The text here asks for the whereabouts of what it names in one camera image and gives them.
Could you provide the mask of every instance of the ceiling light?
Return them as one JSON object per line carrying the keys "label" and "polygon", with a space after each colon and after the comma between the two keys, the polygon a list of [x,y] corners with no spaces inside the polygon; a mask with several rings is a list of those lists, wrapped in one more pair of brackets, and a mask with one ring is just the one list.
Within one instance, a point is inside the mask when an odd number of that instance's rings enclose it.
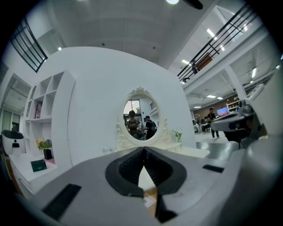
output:
{"label": "ceiling light", "polygon": [[182,62],[185,63],[185,64],[189,64],[189,62],[186,61],[186,60],[182,60]]}
{"label": "ceiling light", "polygon": [[252,78],[253,78],[254,76],[256,76],[256,68],[254,68],[254,69],[252,70]]}
{"label": "ceiling light", "polygon": [[215,35],[214,35],[214,33],[208,28],[207,29],[207,32],[212,36],[212,37],[214,37]]}
{"label": "ceiling light", "polygon": [[246,24],[244,24],[244,31],[247,31],[248,30],[248,27]]}
{"label": "ceiling light", "polygon": [[179,0],[166,0],[166,1],[172,5],[177,4],[179,2]]}

